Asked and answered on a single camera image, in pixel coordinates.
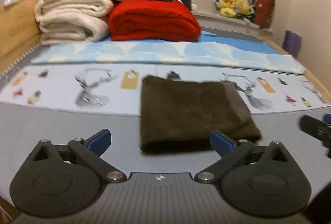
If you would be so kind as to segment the brown corduroy pants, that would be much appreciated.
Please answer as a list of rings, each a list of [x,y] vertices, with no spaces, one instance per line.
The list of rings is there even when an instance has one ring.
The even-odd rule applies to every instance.
[[[172,154],[211,148],[210,132],[256,142],[262,134],[235,84],[147,76],[141,88],[140,149]]]

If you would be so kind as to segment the dark red cushion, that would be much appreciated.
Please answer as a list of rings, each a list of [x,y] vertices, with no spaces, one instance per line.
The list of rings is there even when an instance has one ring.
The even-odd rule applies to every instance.
[[[269,28],[275,7],[275,0],[256,0],[254,3],[254,24],[260,28]]]

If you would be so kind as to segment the light blue patterned blanket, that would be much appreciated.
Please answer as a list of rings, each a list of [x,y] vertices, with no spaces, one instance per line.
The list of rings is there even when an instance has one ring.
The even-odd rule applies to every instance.
[[[32,60],[50,63],[148,63],[222,66],[302,75],[305,67],[262,41],[203,32],[197,42],[101,41],[52,45]]]

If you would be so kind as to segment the yellow plush toys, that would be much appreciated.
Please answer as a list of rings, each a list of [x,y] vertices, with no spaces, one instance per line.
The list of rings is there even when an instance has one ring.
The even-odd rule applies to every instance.
[[[251,15],[254,12],[252,6],[245,0],[217,0],[216,8],[220,15],[226,18]]]

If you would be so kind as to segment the cream folded blanket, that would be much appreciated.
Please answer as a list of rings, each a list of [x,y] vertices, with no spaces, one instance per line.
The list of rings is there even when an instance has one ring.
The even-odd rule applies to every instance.
[[[41,45],[98,42],[109,35],[111,0],[39,0],[34,11]]]

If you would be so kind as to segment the red folded blanket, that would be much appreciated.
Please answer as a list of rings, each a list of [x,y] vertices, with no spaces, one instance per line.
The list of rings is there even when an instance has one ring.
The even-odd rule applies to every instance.
[[[201,33],[192,12],[177,0],[121,2],[110,12],[108,26],[112,41],[196,42]]]

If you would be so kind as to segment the white plush toy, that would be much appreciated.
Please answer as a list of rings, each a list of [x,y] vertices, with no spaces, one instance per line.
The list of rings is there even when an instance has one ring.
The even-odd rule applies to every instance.
[[[198,2],[199,2],[199,0],[191,0],[191,11],[198,10]]]

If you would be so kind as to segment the wooden bed frame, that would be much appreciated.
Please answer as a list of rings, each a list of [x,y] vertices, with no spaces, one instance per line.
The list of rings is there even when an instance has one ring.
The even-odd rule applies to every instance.
[[[1,75],[19,56],[36,46],[52,46],[40,44],[41,31],[34,15],[38,1],[17,0],[15,4],[1,7]],[[310,75],[309,71],[305,69],[303,75],[323,95],[322,88],[317,80]],[[138,83],[142,84],[143,80],[139,81],[138,76],[138,73],[134,71],[125,72],[121,87],[123,89],[134,89]],[[169,72],[166,77],[161,78],[185,81],[175,72]],[[258,100],[249,96],[248,100],[244,101],[246,106],[248,102],[257,104]],[[328,149],[323,146],[321,141],[301,131],[299,121],[304,115],[323,121],[325,114],[322,116],[313,116],[308,113],[301,114],[294,127],[295,131],[306,135],[318,144],[314,154],[308,156],[308,160],[313,163],[313,167],[317,167],[315,163],[316,155],[320,155],[323,161],[330,164],[330,158],[326,155]],[[263,141],[262,135],[262,138],[253,142],[253,144],[268,146],[272,141],[280,140]],[[100,156],[101,159],[104,160],[103,155],[111,146],[112,141],[110,147]],[[163,155],[143,153],[140,149],[140,134],[139,150],[144,157]],[[204,165],[195,173],[160,174],[134,171],[125,173],[120,168],[104,160],[123,172],[127,179],[122,183],[108,184],[99,198],[82,211],[58,218],[36,217],[17,209],[10,196],[9,199],[1,197],[1,201],[8,202],[10,207],[10,211],[3,212],[3,215],[5,221],[9,223],[330,223],[330,178],[321,188],[314,189],[309,177],[293,156],[311,185],[310,200],[301,212],[294,215],[281,218],[265,218],[249,215],[236,209],[225,201],[214,185],[199,183],[195,180],[197,173],[221,159],[212,147],[204,151],[178,152],[170,155],[206,152],[215,153],[217,159]]]

